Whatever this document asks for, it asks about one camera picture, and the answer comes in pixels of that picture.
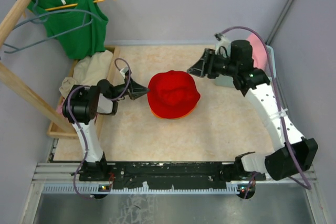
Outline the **orange bucket hat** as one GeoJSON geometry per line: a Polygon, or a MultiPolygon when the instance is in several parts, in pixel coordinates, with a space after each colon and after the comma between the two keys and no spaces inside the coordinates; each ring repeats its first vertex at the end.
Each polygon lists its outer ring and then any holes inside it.
{"type": "Polygon", "coordinates": [[[189,110],[187,113],[184,113],[184,114],[181,115],[181,116],[174,116],[174,117],[167,117],[167,116],[165,116],[165,117],[161,117],[161,116],[155,114],[154,111],[151,110],[151,112],[152,112],[152,114],[153,114],[156,118],[159,118],[159,119],[178,120],[178,119],[182,119],[182,118],[188,116],[189,114],[191,114],[191,113],[197,108],[197,106],[198,106],[198,104],[195,105],[195,106],[194,106],[191,110],[189,110]]]}

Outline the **red hat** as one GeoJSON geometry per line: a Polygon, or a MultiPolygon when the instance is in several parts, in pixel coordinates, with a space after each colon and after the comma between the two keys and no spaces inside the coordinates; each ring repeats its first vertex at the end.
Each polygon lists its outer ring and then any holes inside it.
{"type": "Polygon", "coordinates": [[[148,88],[149,107],[161,117],[181,116],[201,98],[194,79],[184,71],[158,73],[151,78],[148,88]]]}

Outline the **pink hat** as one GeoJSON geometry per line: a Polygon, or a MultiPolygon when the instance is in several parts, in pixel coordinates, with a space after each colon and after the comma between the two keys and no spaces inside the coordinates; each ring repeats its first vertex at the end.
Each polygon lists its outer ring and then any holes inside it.
{"type": "Polygon", "coordinates": [[[247,41],[249,41],[253,49],[252,58],[254,60],[254,67],[265,70],[268,59],[262,42],[255,34],[250,34],[247,41]]]}

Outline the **wooden clothes rack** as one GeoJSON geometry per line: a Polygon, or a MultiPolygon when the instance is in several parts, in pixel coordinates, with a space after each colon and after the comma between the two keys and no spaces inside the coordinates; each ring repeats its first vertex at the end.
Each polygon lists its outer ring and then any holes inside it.
{"type": "Polygon", "coordinates": [[[53,40],[25,47],[44,38],[42,25],[15,27],[23,20],[30,1],[1,0],[1,138],[10,142],[45,135],[49,122],[73,131],[52,105],[61,74],[70,66],[69,59],[53,40]],[[24,49],[6,54],[5,43],[24,49]]]}

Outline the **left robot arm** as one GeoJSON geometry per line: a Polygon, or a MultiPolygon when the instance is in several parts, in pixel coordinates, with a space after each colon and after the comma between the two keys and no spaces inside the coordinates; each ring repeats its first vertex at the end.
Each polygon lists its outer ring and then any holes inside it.
{"type": "Polygon", "coordinates": [[[107,79],[96,85],[75,85],[62,105],[62,113],[75,129],[83,158],[75,174],[81,181],[107,180],[111,168],[99,144],[96,120],[99,114],[116,115],[118,101],[128,96],[136,100],[149,92],[149,88],[135,82],[129,74],[124,83],[114,86],[107,79]]]}

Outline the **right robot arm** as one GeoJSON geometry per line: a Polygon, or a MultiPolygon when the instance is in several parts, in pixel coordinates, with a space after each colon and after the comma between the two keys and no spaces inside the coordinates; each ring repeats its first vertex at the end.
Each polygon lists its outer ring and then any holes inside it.
{"type": "Polygon", "coordinates": [[[220,75],[233,79],[234,87],[255,107],[272,140],[274,152],[249,152],[235,159],[235,175],[248,179],[253,172],[267,173],[274,180],[291,177],[310,169],[318,150],[315,139],[307,139],[294,126],[286,111],[277,105],[274,90],[266,73],[254,66],[253,48],[247,40],[235,40],[230,55],[206,48],[187,73],[214,79],[220,75]]]}

